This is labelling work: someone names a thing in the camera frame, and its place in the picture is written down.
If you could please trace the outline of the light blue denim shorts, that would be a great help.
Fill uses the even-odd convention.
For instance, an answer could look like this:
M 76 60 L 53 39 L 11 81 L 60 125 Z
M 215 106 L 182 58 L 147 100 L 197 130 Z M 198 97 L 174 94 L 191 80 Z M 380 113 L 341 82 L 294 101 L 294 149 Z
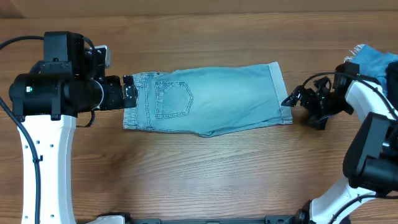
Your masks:
M 132 75 L 137 105 L 124 110 L 124 129 L 193 133 L 204 138 L 292 124 L 279 64 L 204 67 Z

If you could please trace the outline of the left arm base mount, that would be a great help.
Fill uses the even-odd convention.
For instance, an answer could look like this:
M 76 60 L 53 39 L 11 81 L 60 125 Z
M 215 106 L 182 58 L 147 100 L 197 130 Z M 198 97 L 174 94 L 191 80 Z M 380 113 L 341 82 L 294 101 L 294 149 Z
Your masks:
M 131 224 L 131 215 L 128 212 L 103 213 L 87 224 Z

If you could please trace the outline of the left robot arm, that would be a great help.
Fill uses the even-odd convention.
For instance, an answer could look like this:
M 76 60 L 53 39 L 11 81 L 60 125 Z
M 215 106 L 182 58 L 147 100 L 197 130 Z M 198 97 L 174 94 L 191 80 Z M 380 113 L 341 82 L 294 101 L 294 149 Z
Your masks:
M 131 77 L 107 76 L 110 51 L 74 32 L 46 32 L 44 57 L 9 88 L 23 150 L 23 223 L 75 223 L 72 142 L 80 113 L 136 106 Z

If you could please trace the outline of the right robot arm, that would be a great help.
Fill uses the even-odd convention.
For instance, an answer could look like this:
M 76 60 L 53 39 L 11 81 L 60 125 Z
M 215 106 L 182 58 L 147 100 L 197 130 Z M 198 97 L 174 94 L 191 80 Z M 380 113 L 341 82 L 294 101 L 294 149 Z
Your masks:
M 308 111 L 304 124 L 323 130 L 329 117 L 356 113 L 361 127 L 343 160 L 343 176 L 322 196 L 308 201 L 295 215 L 270 216 L 266 223 L 350 223 L 349 215 L 366 202 L 391 199 L 397 190 L 397 111 L 376 78 L 362 75 L 359 65 L 345 62 L 332 72 L 311 76 L 314 88 L 299 85 L 282 102 Z

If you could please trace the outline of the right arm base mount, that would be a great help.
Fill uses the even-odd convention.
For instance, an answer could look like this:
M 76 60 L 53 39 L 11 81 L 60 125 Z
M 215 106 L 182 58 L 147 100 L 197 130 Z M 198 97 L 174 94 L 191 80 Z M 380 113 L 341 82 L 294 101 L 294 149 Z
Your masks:
M 294 224 L 312 224 L 309 211 L 306 209 L 298 209 L 294 216 Z

